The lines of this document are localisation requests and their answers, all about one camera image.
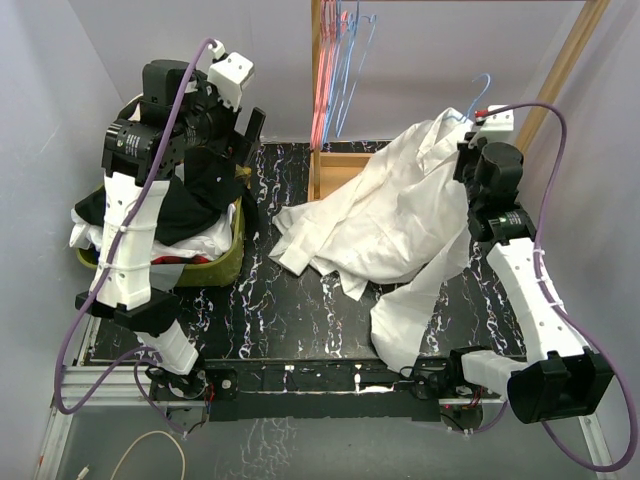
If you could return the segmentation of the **blue wire hanger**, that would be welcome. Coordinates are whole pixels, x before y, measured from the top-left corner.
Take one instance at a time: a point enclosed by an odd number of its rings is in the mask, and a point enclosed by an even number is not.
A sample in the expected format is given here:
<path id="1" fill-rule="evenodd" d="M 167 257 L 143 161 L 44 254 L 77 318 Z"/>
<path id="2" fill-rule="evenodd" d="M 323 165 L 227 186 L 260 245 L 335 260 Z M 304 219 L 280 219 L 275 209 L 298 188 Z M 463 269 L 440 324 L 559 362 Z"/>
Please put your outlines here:
<path id="1" fill-rule="evenodd" d="M 488 72 L 484 72 L 484 73 L 479 74 L 478 76 L 476 76 L 472 80 L 472 82 L 476 83 L 476 82 L 480 81 L 481 79 L 484 80 L 484 86 L 483 86 L 482 90 L 480 91 L 480 93 L 471 101 L 471 103 L 467 107 L 466 111 L 464 113 L 458 113 L 458 114 L 450 113 L 445 117 L 445 120 L 453 119 L 454 121 L 456 121 L 458 123 L 464 123 L 464 122 L 466 122 L 466 121 L 471 119 L 471 116 L 472 116 L 472 113 L 475 110 L 475 107 L 478 105 L 479 101 L 485 96 L 485 94 L 487 93 L 487 91 L 491 87 L 492 76 Z"/>

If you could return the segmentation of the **white shirt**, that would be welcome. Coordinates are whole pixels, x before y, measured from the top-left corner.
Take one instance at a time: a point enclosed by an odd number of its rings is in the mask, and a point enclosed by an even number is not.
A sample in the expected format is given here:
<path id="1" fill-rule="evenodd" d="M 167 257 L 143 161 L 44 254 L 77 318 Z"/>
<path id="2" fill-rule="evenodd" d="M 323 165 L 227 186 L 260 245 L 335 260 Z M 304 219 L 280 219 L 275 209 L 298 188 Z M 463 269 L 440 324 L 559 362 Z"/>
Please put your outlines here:
<path id="1" fill-rule="evenodd" d="M 414 124 L 326 198 L 284 207 L 269 256 L 295 275 L 336 272 L 358 300 L 370 283 L 395 285 L 370 310 L 377 356 L 393 371 L 412 365 L 441 285 L 469 262 L 467 200 L 453 178 L 469 131 L 453 108 Z"/>

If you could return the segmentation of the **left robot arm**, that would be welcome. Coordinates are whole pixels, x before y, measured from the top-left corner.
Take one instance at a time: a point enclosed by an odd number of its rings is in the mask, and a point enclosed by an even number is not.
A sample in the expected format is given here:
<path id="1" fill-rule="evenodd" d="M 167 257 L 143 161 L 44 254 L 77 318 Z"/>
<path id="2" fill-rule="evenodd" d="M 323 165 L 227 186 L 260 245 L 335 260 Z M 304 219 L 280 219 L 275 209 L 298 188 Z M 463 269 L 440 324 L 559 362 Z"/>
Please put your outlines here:
<path id="1" fill-rule="evenodd" d="M 207 376 L 179 324 L 179 299 L 151 284 L 152 250 L 202 233 L 249 200 L 239 170 L 256 154 L 266 116 L 254 109 L 244 132 L 236 122 L 253 75 L 253 63 L 235 52 L 206 71 L 147 63 L 141 93 L 106 131 L 102 186 L 75 207 L 102 231 L 78 310 L 135 333 L 152 359 L 149 376 L 186 399 L 204 392 Z"/>

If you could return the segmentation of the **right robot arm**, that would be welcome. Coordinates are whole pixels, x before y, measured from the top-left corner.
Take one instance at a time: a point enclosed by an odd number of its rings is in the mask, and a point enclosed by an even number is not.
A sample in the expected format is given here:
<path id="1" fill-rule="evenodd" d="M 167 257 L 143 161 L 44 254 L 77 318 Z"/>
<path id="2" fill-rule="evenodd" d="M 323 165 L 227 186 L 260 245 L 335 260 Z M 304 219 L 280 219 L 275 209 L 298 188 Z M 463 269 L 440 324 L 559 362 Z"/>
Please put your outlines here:
<path id="1" fill-rule="evenodd" d="M 466 397 L 480 386 L 506 398 L 524 424 L 595 412 L 613 371 L 555 312 L 534 270 L 535 227 L 517 201 L 523 154 L 469 132 L 458 145 L 454 179 L 465 187 L 468 230 L 498 276 L 525 341 L 523 362 L 488 347 L 452 352 L 447 388 Z"/>

